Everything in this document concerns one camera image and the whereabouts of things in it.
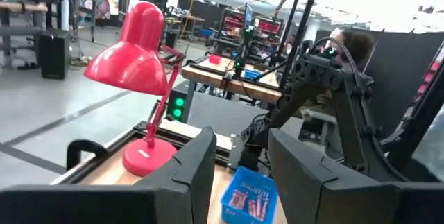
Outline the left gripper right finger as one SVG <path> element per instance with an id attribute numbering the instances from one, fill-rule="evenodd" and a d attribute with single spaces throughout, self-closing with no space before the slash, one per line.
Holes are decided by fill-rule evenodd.
<path id="1" fill-rule="evenodd" d="M 443 185 L 380 182 L 272 128 L 271 174 L 288 223 L 443 224 Z"/>

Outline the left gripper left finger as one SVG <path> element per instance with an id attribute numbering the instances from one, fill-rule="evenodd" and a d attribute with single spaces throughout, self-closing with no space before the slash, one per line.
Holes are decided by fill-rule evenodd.
<path id="1" fill-rule="evenodd" d="M 22 185 L 1 190 L 10 224 L 206 223 L 216 135 L 210 127 L 134 185 Z"/>

